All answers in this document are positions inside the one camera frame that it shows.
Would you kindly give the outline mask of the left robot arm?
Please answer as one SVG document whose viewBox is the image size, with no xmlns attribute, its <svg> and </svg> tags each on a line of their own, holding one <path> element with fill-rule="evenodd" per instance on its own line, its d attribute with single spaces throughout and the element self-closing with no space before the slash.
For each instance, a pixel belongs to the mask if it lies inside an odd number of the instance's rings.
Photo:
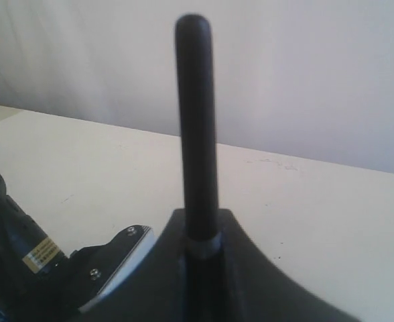
<svg viewBox="0 0 394 322">
<path fill-rule="evenodd" d="M 7 194 L 0 175 L 0 311 L 11 321 L 65 321 L 120 283 L 111 244 L 68 257 Z"/>
</svg>

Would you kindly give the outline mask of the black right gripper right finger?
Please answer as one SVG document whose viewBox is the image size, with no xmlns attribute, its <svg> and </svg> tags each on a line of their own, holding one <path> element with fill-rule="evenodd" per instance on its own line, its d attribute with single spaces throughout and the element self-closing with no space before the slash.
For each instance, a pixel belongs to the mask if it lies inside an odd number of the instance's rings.
<svg viewBox="0 0 394 322">
<path fill-rule="evenodd" d="M 224 255 L 224 321 L 357 321 L 284 274 L 228 209 L 218 213 Z"/>
</svg>

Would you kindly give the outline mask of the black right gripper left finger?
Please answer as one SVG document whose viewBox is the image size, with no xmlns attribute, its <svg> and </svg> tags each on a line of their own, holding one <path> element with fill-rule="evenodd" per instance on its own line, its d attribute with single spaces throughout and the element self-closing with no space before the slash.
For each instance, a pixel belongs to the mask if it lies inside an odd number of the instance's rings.
<svg viewBox="0 0 394 322">
<path fill-rule="evenodd" d="M 185 215 L 176 209 L 148 255 L 82 321 L 185 321 Z"/>
</svg>

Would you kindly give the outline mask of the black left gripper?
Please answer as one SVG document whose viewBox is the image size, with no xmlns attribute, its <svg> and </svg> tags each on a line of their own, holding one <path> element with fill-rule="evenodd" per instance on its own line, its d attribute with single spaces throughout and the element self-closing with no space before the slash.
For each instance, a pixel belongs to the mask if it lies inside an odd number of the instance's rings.
<svg viewBox="0 0 394 322">
<path fill-rule="evenodd" d="M 66 256 L 48 238 L 16 253 L 0 244 L 0 321 L 64 321 L 115 289 L 117 241 Z"/>
</svg>

